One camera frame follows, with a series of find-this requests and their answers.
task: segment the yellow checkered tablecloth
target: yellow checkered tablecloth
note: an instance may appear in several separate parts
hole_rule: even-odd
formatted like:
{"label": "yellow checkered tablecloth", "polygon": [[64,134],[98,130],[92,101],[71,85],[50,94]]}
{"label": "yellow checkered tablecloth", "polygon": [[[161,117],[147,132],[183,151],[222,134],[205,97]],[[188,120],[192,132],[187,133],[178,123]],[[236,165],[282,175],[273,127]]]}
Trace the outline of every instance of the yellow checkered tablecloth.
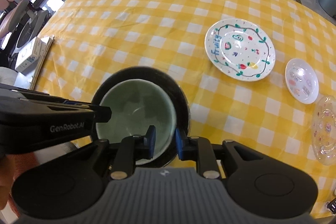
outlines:
{"label": "yellow checkered tablecloth", "polygon": [[[234,80],[208,59],[205,33],[228,17],[249,20],[272,39],[276,63],[265,79]],[[185,92],[191,135],[212,143],[234,139],[304,170],[319,188],[312,215],[329,215],[324,204],[333,198],[336,166],[315,159],[309,129],[314,105],[296,101],[284,82],[286,63],[302,58],[315,69],[320,93],[335,95],[336,27],[315,12],[293,0],[66,0],[39,36],[52,34],[56,41],[37,90],[91,101],[112,73],[156,67]]]}

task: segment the silver bolt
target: silver bolt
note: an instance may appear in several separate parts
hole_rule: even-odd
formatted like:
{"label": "silver bolt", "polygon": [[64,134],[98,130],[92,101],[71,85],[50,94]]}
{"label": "silver bolt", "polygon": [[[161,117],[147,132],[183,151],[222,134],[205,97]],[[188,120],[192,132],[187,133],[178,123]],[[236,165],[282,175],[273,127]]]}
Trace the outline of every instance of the silver bolt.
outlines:
{"label": "silver bolt", "polygon": [[209,171],[205,171],[203,173],[203,177],[205,177],[206,179],[216,179],[220,176],[221,174],[217,171],[214,170],[209,170]]}
{"label": "silver bolt", "polygon": [[123,171],[114,171],[111,173],[111,178],[121,180],[127,178],[127,174]]}

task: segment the white box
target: white box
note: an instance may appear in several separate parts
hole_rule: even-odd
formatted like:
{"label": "white box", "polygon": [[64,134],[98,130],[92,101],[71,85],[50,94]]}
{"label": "white box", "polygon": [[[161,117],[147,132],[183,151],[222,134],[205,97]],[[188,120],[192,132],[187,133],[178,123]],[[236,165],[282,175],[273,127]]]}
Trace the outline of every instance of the white box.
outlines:
{"label": "white box", "polygon": [[38,37],[34,37],[24,46],[17,55],[15,70],[23,72],[31,64],[33,64],[40,55],[42,41]]}

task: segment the gray ribbed surface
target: gray ribbed surface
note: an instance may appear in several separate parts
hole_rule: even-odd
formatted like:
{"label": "gray ribbed surface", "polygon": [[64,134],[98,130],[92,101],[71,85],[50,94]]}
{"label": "gray ribbed surface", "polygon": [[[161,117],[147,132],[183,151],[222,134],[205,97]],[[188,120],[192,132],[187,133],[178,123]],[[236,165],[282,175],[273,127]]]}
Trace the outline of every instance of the gray ribbed surface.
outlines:
{"label": "gray ribbed surface", "polygon": [[[164,170],[169,174],[161,175]],[[235,204],[220,181],[204,179],[193,168],[137,168],[129,179],[110,182],[101,199],[77,216],[47,221],[23,216],[16,222],[19,223],[309,224],[315,221],[309,214],[288,220],[255,216]]]}

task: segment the clear plastic tray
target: clear plastic tray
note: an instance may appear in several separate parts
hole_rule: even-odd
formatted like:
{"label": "clear plastic tray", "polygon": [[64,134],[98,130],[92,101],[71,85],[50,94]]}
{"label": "clear plastic tray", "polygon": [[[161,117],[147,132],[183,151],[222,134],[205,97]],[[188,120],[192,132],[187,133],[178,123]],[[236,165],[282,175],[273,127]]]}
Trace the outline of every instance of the clear plastic tray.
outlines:
{"label": "clear plastic tray", "polygon": [[336,99],[323,97],[315,107],[311,123],[311,143],[317,160],[336,163]]}

